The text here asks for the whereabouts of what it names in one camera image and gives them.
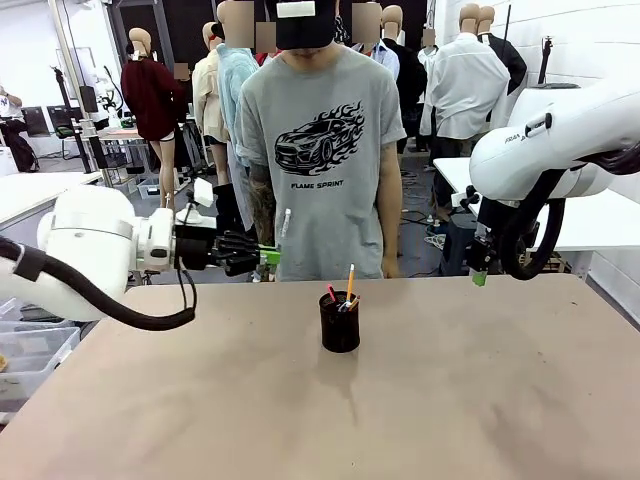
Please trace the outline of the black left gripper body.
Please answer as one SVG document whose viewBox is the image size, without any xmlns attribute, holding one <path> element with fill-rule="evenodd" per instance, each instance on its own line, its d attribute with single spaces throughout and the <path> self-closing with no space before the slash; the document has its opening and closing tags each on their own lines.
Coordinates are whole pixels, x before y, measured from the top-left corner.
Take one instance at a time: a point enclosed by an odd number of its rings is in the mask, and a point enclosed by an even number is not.
<svg viewBox="0 0 640 480">
<path fill-rule="evenodd" d="M 198 225 L 174 226 L 174 267 L 186 270 L 205 270 L 214 267 L 213 250 L 217 230 Z"/>
</svg>

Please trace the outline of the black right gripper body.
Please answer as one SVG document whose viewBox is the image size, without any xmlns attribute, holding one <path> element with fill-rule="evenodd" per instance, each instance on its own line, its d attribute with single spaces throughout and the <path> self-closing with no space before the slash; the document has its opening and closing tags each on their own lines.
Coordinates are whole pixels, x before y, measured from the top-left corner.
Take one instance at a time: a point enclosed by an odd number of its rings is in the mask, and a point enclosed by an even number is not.
<svg viewBox="0 0 640 480">
<path fill-rule="evenodd" d="M 503 231 L 503 204 L 482 199 L 477 216 L 475 238 L 482 243 L 498 243 Z"/>
</svg>

